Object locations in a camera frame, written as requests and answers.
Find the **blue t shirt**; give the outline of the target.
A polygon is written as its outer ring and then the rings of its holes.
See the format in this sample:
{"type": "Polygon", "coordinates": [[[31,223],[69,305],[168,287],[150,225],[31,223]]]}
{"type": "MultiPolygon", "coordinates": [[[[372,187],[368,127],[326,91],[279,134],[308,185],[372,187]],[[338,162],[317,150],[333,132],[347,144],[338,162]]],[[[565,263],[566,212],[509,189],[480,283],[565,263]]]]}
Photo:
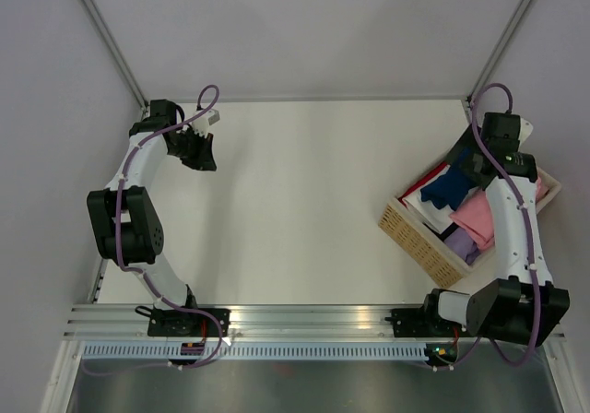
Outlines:
{"type": "Polygon", "coordinates": [[[438,210],[450,207],[456,211],[479,188],[462,170],[463,163],[462,159],[457,159],[444,174],[422,187],[420,201],[431,203],[438,210]]]}

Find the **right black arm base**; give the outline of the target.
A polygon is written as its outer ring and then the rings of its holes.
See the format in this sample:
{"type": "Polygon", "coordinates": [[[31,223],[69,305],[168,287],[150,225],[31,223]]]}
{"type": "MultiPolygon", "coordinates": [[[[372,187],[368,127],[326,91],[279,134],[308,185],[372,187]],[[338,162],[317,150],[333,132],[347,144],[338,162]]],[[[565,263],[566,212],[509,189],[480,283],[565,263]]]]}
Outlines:
{"type": "Polygon", "coordinates": [[[444,320],[422,307],[392,309],[384,320],[392,326],[396,338],[472,337],[459,323],[444,320]]]}

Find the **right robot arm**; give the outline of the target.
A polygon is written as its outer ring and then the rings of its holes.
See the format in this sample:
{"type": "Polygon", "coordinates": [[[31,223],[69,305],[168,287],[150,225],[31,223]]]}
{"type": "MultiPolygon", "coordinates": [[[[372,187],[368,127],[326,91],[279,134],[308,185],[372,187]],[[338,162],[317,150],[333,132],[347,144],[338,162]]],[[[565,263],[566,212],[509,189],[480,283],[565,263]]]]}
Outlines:
{"type": "Polygon", "coordinates": [[[521,119],[487,112],[460,162],[490,206],[497,277],[474,294],[434,289],[420,315],[440,335],[453,324],[470,336],[540,346],[570,307],[567,290],[554,286],[537,226],[535,158],[520,152],[521,119]]]}

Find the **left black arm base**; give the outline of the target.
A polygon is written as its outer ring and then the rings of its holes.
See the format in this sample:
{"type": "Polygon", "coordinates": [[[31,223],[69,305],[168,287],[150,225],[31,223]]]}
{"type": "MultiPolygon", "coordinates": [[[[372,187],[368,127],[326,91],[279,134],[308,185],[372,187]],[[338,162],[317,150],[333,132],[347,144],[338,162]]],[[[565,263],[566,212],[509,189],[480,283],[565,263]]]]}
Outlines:
{"type": "Polygon", "coordinates": [[[228,335],[230,310],[203,308],[204,314],[184,313],[137,306],[135,312],[147,317],[147,335],[151,337],[222,337],[228,335]]]}

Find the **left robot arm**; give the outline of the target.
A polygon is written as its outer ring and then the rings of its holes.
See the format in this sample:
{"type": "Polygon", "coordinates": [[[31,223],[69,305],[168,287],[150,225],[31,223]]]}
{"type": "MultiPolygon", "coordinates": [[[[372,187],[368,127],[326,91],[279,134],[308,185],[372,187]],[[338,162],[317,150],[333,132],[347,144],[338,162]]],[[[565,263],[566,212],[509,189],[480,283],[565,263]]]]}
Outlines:
{"type": "Polygon", "coordinates": [[[168,157],[193,171],[217,169],[210,126],[219,113],[211,105],[198,106],[196,115],[186,118],[170,100],[152,101],[149,111],[149,117],[132,125],[124,160],[104,188],[88,194],[87,208],[100,256],[135,276],[153,307],[171,312],[170,326],[190,336],[201,325],[201,313],[194,293],[163,253],[164,229],[149,190],[168,157]]]}

